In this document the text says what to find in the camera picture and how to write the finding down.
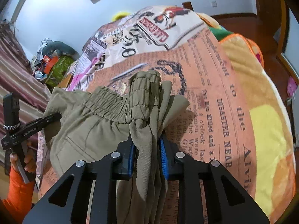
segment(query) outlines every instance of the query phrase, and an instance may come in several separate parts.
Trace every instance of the wooden floor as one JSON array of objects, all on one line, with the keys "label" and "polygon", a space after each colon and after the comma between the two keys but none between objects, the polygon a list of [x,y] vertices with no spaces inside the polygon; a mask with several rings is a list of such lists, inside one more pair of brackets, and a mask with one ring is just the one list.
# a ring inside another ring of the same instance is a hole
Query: wooden floor
[{"label": "wooden floor", "polygon": [[285,102],[288,97],[286,88],[289,73],[276,59],[278,44],[273,39],[273,34],[267,30],[267,26],[255,17],[223,18],[217,19],[217,21],[227,30],[240,33],[258,44],[263,53],[265,71],[277,87],[283,102]]},{"label": "wooden floor", "polygon": [[4,168],[0,166],[0,199],[7,197],[9,187],[9,177],[4,174]]}]

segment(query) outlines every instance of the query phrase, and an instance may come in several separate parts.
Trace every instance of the pink object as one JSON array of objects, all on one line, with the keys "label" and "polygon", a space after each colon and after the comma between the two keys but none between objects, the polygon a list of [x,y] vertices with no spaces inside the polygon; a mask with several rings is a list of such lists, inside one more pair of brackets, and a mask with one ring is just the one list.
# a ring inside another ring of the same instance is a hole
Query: pink object
[{"label": "pink object", "polygon": [[92,64],[96,64],[96,62],[97,62],[98,60],[99,60],[99,59],[98,59],[98,58],[96,58],[96,57],[95,57],[95,58],[93,58],[93,59],[92,59]]},{"label": "pink object", "polygon": [[256,58],[258,59],[259,63],[262,64],[262,59],[260,54],[255,54]]},{"label": "pink object", "polygon": [[297,89],[297,84],[296,84],[294,78],[290,77],[289,81],[288,81],[288,87],[286,89],[286,91],[288,93],[288,96],[289,97],[293,96],[293,94],[295,93],[296,89]]},{"label": "pink object", "polygon": [[73,77],[73,80],[68,89],[69,91],[72,91],[74,89],[74,87],[80,82],[82,77],[84,77],[88,73],[88,71],[92,68],[92,66],[97,62],[97,60],[95,60],[95,59],[97,59],[97,58],[95,57],[92,59],[91,64],[86,68],[86,70],[83,73],[75,75]]}]

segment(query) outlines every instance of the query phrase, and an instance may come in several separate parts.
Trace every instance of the pants pocket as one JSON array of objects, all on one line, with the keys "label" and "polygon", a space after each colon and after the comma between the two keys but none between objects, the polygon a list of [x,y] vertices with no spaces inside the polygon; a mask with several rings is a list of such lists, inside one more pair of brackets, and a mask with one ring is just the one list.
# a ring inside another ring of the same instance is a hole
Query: pants pocket
[{"label": "pants pocket", "polygon": [[59,176],[62,176],[78,160],[84,160],[87,163],[95,161],[94,158],[78,147],[69,137],[66,137],[58,153],[50,153],[50,160]]},{"label": "pants pocket", "polygon": [[67,138],[72,141],[73,145],[76,145],[82,151],[86,151],[86,144],[90,141],[90,135],[93,134],[93,129],[99,121],[101,121],[101,118],[98,115],[92,112],[83,112],[83,116],[75,119]]}]

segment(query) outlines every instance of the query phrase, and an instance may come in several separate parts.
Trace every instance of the yellow object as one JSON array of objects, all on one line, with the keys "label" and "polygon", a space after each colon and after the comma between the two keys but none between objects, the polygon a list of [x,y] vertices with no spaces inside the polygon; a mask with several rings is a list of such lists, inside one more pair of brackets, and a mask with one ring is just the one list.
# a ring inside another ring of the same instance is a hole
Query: yellow object
[{"label": "yellow object", "polygon": [[[267,216],[273,211],[273,179],[280,162],[280,167],[288,173],[285,160],[287,142],[279,115],[270,105],[262,105],[250,110],[255,133],[257,153],[257,189],[255,201]],[[288,175],[280,176],[281,191],[287,188]]]},{"label": "yellow object", "polygon": [[210,17],[209,15],[206,15],[204,13],[196,13],[201,20],[203,20],[208,26],[213,27],[215,29],[221,29],[220,24],[213,19],[212,17]]},{"label": "yellow object", "polygon": [[130,15],[130,13],[128,13],[128,12],[119,12],[113,16],[112,21],[115,22],[117,20],[120,20],[120,19],[128,16],[128,15]]}]

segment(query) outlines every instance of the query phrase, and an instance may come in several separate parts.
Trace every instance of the wooden door frame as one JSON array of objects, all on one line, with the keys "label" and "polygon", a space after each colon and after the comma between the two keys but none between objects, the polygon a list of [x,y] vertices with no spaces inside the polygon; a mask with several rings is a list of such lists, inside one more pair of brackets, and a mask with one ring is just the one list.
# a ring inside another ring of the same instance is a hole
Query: wooden door frame
[{"label": "wooden door frame", "polygon": [[286,44],[288,42],[288,36],[289,36],[290,15],[289,15],[289,7],[286,4],[285,0],[280,0],[280,3],[281,3],[281,30],[280,30],[280,38],[278,42],[276,57],[286,67],[287,71],[294,78],[295,82],[299,84],[298,73],[295,71],[294,67],[289,63],[287,58],[284,56],[284,52],[286,49]]}]

